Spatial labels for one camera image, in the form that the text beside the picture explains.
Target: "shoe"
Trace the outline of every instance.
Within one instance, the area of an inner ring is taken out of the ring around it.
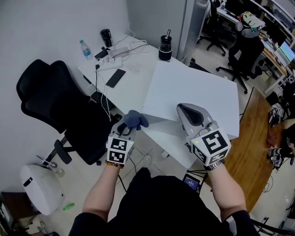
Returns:
[[[143,168],[148,168],[149,170],[151,170],[152,163],[153,163],[153,159],[152,159],[152,156],[151,155],[146,155],[142,159],[142,167]]]

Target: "chair seat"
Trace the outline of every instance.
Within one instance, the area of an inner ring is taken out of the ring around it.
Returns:
[[[106,152],[106,142],[116,122],[114,119],[110,122],[103,108],[91,101],[70,122],[65,137],[79,156],[92,165]]]

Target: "person's right hand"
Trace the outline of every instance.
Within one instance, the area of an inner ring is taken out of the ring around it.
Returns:
[[[289,148],[293,149],[294,148],[294,144],[290,143],[290,145],[288,146]]]

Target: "white marker cube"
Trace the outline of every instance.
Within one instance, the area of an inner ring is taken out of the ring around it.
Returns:
[[[230,141],[224,129],[218,128],[191,141],[192,153],[205,165],[211,165],[227,156]]]
[[[109,162],[125,165],[127,158],[132,154],[134,141],[109,137],[106,145]]]

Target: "person's right arm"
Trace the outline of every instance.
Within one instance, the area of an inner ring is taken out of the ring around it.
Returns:
[[[247,211],[242,188],[230,176],[223,164],[212,171],[208,171],[208,175],[222,221],[237,211]]]

